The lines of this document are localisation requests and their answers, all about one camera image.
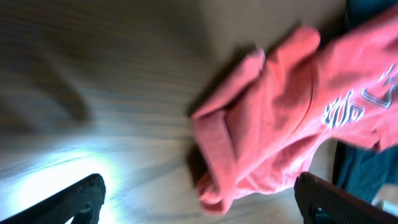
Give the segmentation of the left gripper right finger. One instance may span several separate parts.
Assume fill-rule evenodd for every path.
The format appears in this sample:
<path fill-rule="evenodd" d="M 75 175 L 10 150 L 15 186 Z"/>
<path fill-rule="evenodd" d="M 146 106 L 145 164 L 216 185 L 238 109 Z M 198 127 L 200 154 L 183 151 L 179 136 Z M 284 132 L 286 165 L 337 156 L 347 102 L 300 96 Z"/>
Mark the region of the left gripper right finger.
<path fill-rule="evenodd" d="M 397 217 L 309 173 L 294 184 L 304 224 L 397 224 Z"/>

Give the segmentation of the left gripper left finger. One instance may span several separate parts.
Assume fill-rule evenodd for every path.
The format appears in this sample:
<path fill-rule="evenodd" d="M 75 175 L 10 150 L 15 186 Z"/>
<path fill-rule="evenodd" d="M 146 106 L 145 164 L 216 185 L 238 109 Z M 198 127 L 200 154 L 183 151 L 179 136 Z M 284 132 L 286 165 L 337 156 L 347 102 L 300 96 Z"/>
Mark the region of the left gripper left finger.
<path fill-rule="evenodd" d="M 106 186 L 100 174 L 91 174 L 1 224 L 97 224 Z"/>

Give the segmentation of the red printed t-shirt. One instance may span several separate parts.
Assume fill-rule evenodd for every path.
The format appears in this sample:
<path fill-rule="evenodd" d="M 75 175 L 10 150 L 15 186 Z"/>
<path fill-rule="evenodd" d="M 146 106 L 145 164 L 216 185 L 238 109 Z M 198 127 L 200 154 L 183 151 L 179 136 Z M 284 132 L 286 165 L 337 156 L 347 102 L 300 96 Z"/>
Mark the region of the red printed t-shirt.
<path fill-rule="evenodd" d="M 324 141 L 383 151 L 397 144 L 397 7 L 320 48 L 298 26 L 271 54 L 247 55 L 192 115 L 208 172 L 204 212 L 291 188 Z"/>

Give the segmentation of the navy blue garment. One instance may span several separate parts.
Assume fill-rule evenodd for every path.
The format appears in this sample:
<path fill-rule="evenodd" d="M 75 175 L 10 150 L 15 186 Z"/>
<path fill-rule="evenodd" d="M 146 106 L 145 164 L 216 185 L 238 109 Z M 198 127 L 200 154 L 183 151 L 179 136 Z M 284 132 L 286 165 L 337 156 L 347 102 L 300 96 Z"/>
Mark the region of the navy blue garment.
<path fill-rule="evenodd" d="M 351 30 L 397 4 L 397 0 L 348 0 L 345 30 Z M 397 183 L 397 146 L 382 152 L 338 142 L 332 184 L 371 203 L 384 184 Z"/>

